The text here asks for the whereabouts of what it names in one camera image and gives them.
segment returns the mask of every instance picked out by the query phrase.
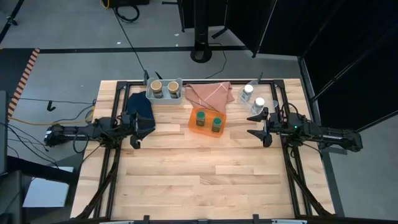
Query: pink towel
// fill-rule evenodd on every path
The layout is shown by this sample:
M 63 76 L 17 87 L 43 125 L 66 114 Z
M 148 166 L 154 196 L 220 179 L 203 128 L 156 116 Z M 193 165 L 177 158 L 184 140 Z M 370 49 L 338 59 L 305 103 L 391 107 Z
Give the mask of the pink towel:
M 225 105 L 234 101 L 230 82 L 212 84 L 188 84 L 185 87 L 185 97 L 193 107 L 207 108 L 225 114 Z

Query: wooden table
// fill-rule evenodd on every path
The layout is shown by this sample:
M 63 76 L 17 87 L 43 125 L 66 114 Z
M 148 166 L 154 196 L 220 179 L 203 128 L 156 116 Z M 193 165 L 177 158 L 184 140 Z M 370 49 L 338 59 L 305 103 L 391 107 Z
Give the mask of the wooden table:
M 300 80 L 284 81 L 289 103 L 310 117 Z M 94 118 L 111 116 L 116 82 L 101 82 Z M 242 85 L 233 85 L 235 99 L 240 88 Z M 144 90 L 144 86 L 134 86 L 130 94 Z M 270 86 L 262 86 L 261 91 L 273 108 Z M 181 105 L 152 105 L 152 109 L 156 130 L 142 141 L 141 149 L 134 150 L 129 138 L 123 141 L 113 220 L 142 220 L 144 215 L 152 220 L 250 219 L 255 213 L 260 218 L 294 217 L 280 138 L 274 134 L 271 147 L 263 148 L 260 140 L 246 132 L 261 129 L 262 124 L 247 121 L 251 115 L 237 100 L 226 105 L 227 123 L 220 138 L 188 130 L 192 105 L 184 91 Z M 85 154 L 97 146 L 90 142 Z M 319 153 L 305 146 L 299 150 L 308 188 L 325 209 L 334 212 Z M 103 156 L 104 149 L 99 148 L 82 165 L 71 217 L 96 192 Z M 297 185 L 296 189 L 300 211 L 305 214 Z M 103 200 L 102 215 L 105 205 Z

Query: black metal frame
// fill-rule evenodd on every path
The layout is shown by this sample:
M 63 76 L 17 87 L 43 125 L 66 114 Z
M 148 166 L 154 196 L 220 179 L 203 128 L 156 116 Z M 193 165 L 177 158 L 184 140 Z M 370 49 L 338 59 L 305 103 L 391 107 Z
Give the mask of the black metal frame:
M 184 84 L 206 84 L 206 83 L 215 83 L 215 82 L 225 82 L 229 81 L 233 85 L 243 85 L 246 84 L 247 82 L 250 82 L 251 80 L 184 80 Z M 280 93 L 282 95 L 282 101 L 283 101 L 283 106 L 284 106 L 284 111 L 289 114 L 289 106 L 288 106 L 288 99 L 287 99 L 287 94 L 285 90 L 285 85 L 283 80 L 260 80 L 259 84 L 263 85 L 270 85 L 271 86 L 271 92 L 272 92 L 272 99 L 273 100 L 278 100 L 277 97 L 277 88 L 280 88 Z M 123 100 L 123 107 L 122 111 L 126 111 L 127 107 L 127 100 L 129 98 L 129 92 L 130 92 L 130 87 L 135 86 L 135 85 L 143 85 L 143 81 L 133 81 L 133 82 L 117 82 L 116 85 L 116 92 L 114 96 L 114 103 L 113 103 L 113 109 L 112 109 L 112 115 L 111 119 L 116 122 L 116 113 L 118 110 L 119 106 L 119 97 L 121 94 L 121 91 L 124 90 L 124 100 Z M 279 112 L 280 108 L 279 105 L 275 108 L 275 112 Z M 285 161 L 285 167 L 287 171 L 287 178 L 288 178 L 288 183 L 289 183 L 289 189 L 290 189 L 290 196 L 292 200 L 292 206 L 293 206 L 293 211 L 296 220 L 308 220 L 310 223 L 380 223 L 380 222 L 385 222 L 385 220 L 368 220 L 368 219 L 361 219 L 361 218 L 342 218 L 342 217 L 336 217 L 332 216 L 330 213 L 328 213 L 326 210 L 322 208 L 320 203 L 317 202 L 316 198 L 312 195 L 311 191 L 307 188 L 305 184 L 305 177 L 303 174 L 303 167 L 302 163 L 300 160 L 300 153 L 297 147 L 293 147 L 292 150 L 295 155 L 295 163 L 296 163 L 296 169 L 295 170 L 289 156 L 289 150 L 287 142 L 286 142 L 286 137 L 285 136 L 280 136 L 280 140 L 282 143 L 282 150 L 283 150 L 283 155 L 284 155 L 284 161 Z M 91 202 L 89 203 L 89 206 L 85 208 L 82 214 L 77 216 L 75 219 L 71 219 L 66 222 L 61 222 L 61 223 L 99 223 L 99 220 L 102 221 L 109 221 L 111 220 L 111 215 L 112 215 L 112 208 L 113 208 L 113 200 L 114 200 L 114 193 L 115 193 L 115 186 L 116 186 L 116 179 L 117 179 L 117 173 L 118 173 L 118 165 L 119 165 L 119 160 L 120 160 L 120 155 L 121 155 L 121 148 L 118 147 L 114 156 L 114 161 L 112 168 L 109 172 L 108 175 L 106 175 L 107 169 L 108 169 L 108 164 L 109 164 L 109 155 L 111 148 L 106 148 L 105 153 L 104 153 L 104 159 L 103 159 L 103 166 L 101 168 L 101 175 L 100 175 L 100 180 L 99 180 L 99 189 Z M 102 195 L 107 186 L 110 184 L 109 188 L 109 195 L 108 195 L 108 202 L 106 205 L 106 215 L 105 217 L 100 217 L 100 210 L 101 210 L 101 201 L 102 201 Z M 299 208 L 299 201 L 297 198 L 297 191 L 295 188 L 295 184 L 299 186 L 299 188 L 302 191 L 303 194 L 303 201 L 305 205 L 305 213 L 306 215 L 301 215 L 300 214 L 300 208 Z M 311 206 L 317 211 L 318 217 L 315 217 L 312 215 L 312 208 Z M 94 209 L 94 216 L 93 218 L 88 218 L 91 211 Z M 207 223 L 238 223 L 238 224 L 245 224 L 245 223 L 255 223 L 255 224 L 260 224 L 260 223 L 277 223 L 278 220 L 276 219 L 260 219 L 259 215 L 254 214 L 253 219 L 245 219 L 245 220 L 149 220 L 149 216 L 146 215 L 144 216 L 143 220 L 135 220 L 134 223 L 138 224 L 149 224 L 149 223 L 158 223 L 158 224 L 166 224 L 166 223 L 174 223 L 174 224 L 207 224 Z

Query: concrete floor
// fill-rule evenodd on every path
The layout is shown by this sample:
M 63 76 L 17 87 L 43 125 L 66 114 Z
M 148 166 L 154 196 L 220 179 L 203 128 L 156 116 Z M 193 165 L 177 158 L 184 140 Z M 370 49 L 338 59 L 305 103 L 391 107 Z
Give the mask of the concrete floor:
M 181 33 L 177 6 L 161 5 L 160 0 L 151 0 L 148 6 L 139 8 L 139 20 L 123 24 L 133 46 L 193 45 L 192 30 Z M 103 9 L 98 1 L 25 0 L 17 20 L 20 25 L 9 30 L 0 48 L 129 47 L 113 12 Z M 210 41 L 242 45 L 230 32 Z M 264 78 L 301 78 L 294 57 L 276 59 L 268 55 L 253 59 L 248 51 L 227 51 L 225 54 L 228 59 L 225 70 L 215 78 L 257 78 L 261 72 L 264 72 Z M 220 70 L 224 63 L 222 52 L 213 52 L 212 59 L 204 64 L 192 62 L 189 52 L 145 52 L 139 56 L 150 76 L 154 77 L 157 71 L 163 78 L 203 78 Z M 40 54 L 22 97 L 91 102 L 97 96 L 101 80 L 123 79 L 142 79 L 142 70 L 133 53 Z M 48 112 L 46 106 L 45 103 L 21 100 L 14 116 L 34 122 L 51 122 L 72 118 L 84 107 L 55 104 L 57 109 Z M 361 152 L 347 156 L 331 155 L 347 217 L 398 220 L 395 212 L 398 198 L 394 192 L 398 176 L 394 175 L 393 161 L 398 157 L 394 136 L 397 123 L 398 118 L 392 118 L 365 130 Z M 13 121 L 11 124 L 39 140 L 43 139 L 47 129 L 46 126 L 28 126 Z M 10 142 L 10 146 L 21 149 L 19 155 L 24 159 L 48 163 L 23 150 L 18 142 Z M 57 161 L 69 162 L 62 165 L 76 166 L 81 161 L 80 157 L 74 156 L 70 144 L 54 147 L 48 155 Z M 58 210 L 35 222 L 60 221 L 67 218 L 68 209 Z

